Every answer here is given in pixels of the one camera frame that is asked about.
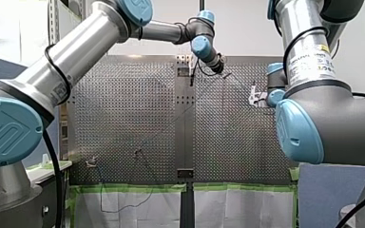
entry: green tape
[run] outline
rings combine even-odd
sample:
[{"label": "green tape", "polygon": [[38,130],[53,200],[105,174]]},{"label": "green tape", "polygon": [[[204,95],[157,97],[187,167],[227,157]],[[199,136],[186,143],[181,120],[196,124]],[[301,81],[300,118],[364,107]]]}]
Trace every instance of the green tape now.
[{"label": "green tape", "polygon": [[300,168],[289,168],[290,171],[290,177],[292,178],[292,181],[298,181],[298,178],[300,177]]},{"label": "green tape", "polygon": [[126,183],[106,183],[96,185],[70,186],[77,194],[84,193],[177,193],[185,192],[185,184],[135,185]]},{"label": "green tape", "polygon": [[295,191],[293,194],[293,228],[298,227],[298,187],[295,186]]},{"label": "green tape", "polygon": [[194,183],[194,191],[244,190],[258,192],[295,192],[295,185],[264,185],[248,183]]},{"label": "green tape", "polygon": [[[59,166],[60,167],[63,167],[63,166],[65,166],[65,165],[67,165],[67,164],[69,164],[69,163],[71,163],[71,161],[59,161]],[[45,164],[45,165],[43,165],[43,166],[41,166],[41,163],[39,163],[39,164],[34,164],[34,165],[32,165],[32,166],[29,166],[28,168],[26,168],[27,170],[31,170],[31,169],[35,169],[35,168],[38,168],[38,167],[40,167],[40,168],[42,168],[42,169],[54,169],[54,166],[52,165],[52,163],[47,163],[47,164]]]}]

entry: metal frame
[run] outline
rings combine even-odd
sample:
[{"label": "metal frame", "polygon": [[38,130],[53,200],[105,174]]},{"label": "metal frame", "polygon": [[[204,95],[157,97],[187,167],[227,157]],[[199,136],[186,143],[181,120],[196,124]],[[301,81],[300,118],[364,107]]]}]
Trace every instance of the metal frame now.
[{"label": "metal frame", "polygon": [[[106,56],[106,58],[113,58],[113,61],[119,61],[120,63],[123,64],[134,64],[134,63],[159,63],[159,64],[164,64],[164,63],[170,63],[170,64],[174,64],[175,63],[175,56]],[[75,105],[77,103],[77,98],[75,99],[75,95],[77,92],[77,86],[73,89],[73,94],[71,95],[71,99],[70,101],[67,102],[67,112],[68,112],[68,151],[69,153],[73,153],[73,151],[75,151],[77,149],[77,145],[75,144],[76,142],[76,132],[75,132],[75,126],[76,126],[76,119],[75,119]],[[73,165],[73,170],[75,169],[84,169],[84,167],[80,166],[80,165],[85,165],[84,162],[80,162],[80,163],[74,163]],[[93,169],[88,169],[89,175],[95,175],[95,177],[93,179],[97,180],[97,171],[93,170]],[[175,172],[174,174],[175,179],[177,178],[177,172]],[[162,180],[134,180],[131,183],[134,184],[168,184],[168,183],[175,183],[174,181],[162,181]]]},{"label": "metal frame", "polygon": [[[197,113],[197,99],[199,99],[197,90],[199,89],[199,83],[195,82],[191,85],[191,77],[189,75],[189,63],[192,61],[189,56],[179,55],[179,56],[107,56],[106,58],[113,58],[111,61],[120,61],[122,63],[173,63],[174,64],[174,131],[175,131],[175,177],[174,182],[161,182],[160,183],[185,183],[186,191],[182,193],[181,198],[181,227],[195,227],[195,202],[194,202],[194,182],[201,182],[207,180],[196,180],[195,178],[195,161],[194,161],[194,138],[196,137],[196,113]],[[266,66],[271,62],[281,61],[280,57],[228,57],[228,61],[231,65],[245,65],[245,64],[255,64]],[[233,80],[231,78],[225,79],[224,83],[228,84],[228,80]],[[265,80],[262,81],[266,89],[266,76]],[[76,142],[76,132],[75,132],[75,111],[76,111],[75,96],[72,95],[70,100],[67,102],[68,105],[68,136],[69,136],[69,152],[74,153],[77,151]],[[266,113],[271,113],[272,109],[260,108]],[[194,177],[178,177],[178,172],[192,171]],[[270,183],[270,184],[291,184],[289,181],[290,172],[287,170],[288,181],[262,181],[258,183]],[[250,180],[210,180],[210,181],[233,181],[233,182],[249,182]],[[152,180],[148,181],[133,181],[133,183],[138,184],[159,184],[159,182],[154,183]]]},{"label": "metal frame", "polygon": [[59,41],[59,13],[58,0],[49,0],[48,2],[48,34],[50,44]]},{"label": "metal frame", "polygon": [[[131,57],[131,56],[112,56],[110,58],[114,58],[114,61],[119,61],[121,63],[173,63],[175,65],[175,90],[174,90],[174,129],[175,129],[175,182],[201,182],[201,181],[233,181],[233,182],[251,182],[256,181],[257,183],[266,183],[266,184],[290,184],[290,172],[287,170],[287,178],[286,180],[249,180],[249,179],[210,179],[206,180],[203,178],[197,178],[196,172],[198,167],[195,167],[194,162],[194,139],[196,134],[196,113],[198,111],[196,100],[196,94],[198,91],[198,82],[191,86],[191,78],[189,77],[189,56],[139,56],[139,57]],[[254,64],[254,65],[263,65],[266,66],[271,62],[280,61],[280,57],[229,57],[228,61],[232,65],[245,65],[245,64]],[[225,79],[225,84],[231,84],[233,81],[231,78]],[[266,76],[265,81],[262,81],[263,84],[260,85],[259,88],[264,88],[266,86]],[[74,153],[77,150],[76,142],[76,132],[75,132],[75,97],[71,96],[70,100],[67,102],[68,104],[68,148],[70,153]],[[260,108],[259,111],[269,113],[272,112],[272,109],[269,108]],[[288,161],[289,165],[296,166],[295,162]],[[187,174],[193,173],[192,177],[189,176],[180,176],[178,173],[180,171],[186,172]],[[138,181],[134,183],[144,183],[144,184],[153,184],[152,181]]]}]

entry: gray wall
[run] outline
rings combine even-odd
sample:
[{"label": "gray wall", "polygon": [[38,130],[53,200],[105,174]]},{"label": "gray wall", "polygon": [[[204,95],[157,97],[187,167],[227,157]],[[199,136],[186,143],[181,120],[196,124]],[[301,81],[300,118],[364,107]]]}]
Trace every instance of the gray wall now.
[{"label": "gray wall", "polygon": [[[0,60],[0,79],[12,79],[19,75],[25,69],[24,66],[16,65],[7,61]],[[55,115],[55,121],[49,126],[48,133],[51,137],[52,143],[58,153],[58,115]],[[27,158],[23,160],[23,164],[25,167],[34,165],[36,163],[41,162],[42,156],[44,153],[47,153],[46,146],[44,141],[41,140],[40,144],[37,148],[32,152]]]}]

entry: white wall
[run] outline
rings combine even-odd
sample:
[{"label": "white wall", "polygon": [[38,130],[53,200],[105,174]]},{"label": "white wall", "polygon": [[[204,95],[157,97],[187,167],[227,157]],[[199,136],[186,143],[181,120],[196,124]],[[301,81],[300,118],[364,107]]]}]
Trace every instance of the white wall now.
[{"label": "white wall", "polygon": [[[199,10],[199,0],[152,0],[152,3],[153,19],[166,22],[186,22]],[[267,5],[267,0],[205,0],[206,9],[216,15],[217,51],[225,55],[282,56],[281,38],[274,23],[266,18]],[[129,40],[116,45],[108,54],[185,53],[189,53],[188,45],[175,47],[162,42]],[[365,3],[357,18],[345,29],[334,62],[337,78],[350,84],[353,91],[365,92]]]},{"label": "white wall", "polygon": [[339,79],[350,84],[353,91],[365,92],[365,3],[343,32],[334,63]]},{"label": "white wall", "polygon": [[[91,2],[92,0],[86,0],[86,6]],[[154,20],[184,23],[199,10],[199,0],[152,2]],[[206,8],[216,15],[215,48],[218,51],[225,55],[240,56],[282,55],[281,39],[275,31],[274,23],[266,19],[267,0],[205,2]],[[0,6],[5,3],[9,8],[0,8],[0,26],[12,29],[7,29],[6,32],[0,30],[0,58],[28,66],[41,55],[48,43],[47,1],[0,0]],[[20,34],[10,35],[16,30]],[[125,44],[114,46],[108,54],[174,55],[189,53],[189,49],[188,44],[174,46],[131,39]],[[354,91],[365,92],[365,4],[361,13],[345,29],[335,64],[339,79],[350,84]]]}]

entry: black bracket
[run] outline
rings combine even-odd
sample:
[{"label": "black bracket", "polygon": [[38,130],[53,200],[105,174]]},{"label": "black bracket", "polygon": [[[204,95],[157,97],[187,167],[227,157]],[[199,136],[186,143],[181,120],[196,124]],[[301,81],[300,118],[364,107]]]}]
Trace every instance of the black bracket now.
[{"label": "black bracket", "polygon": [[193,179],[194,178],[194,169],[190,168],[182,168],[177,169],[177,178],[179,179]]}]

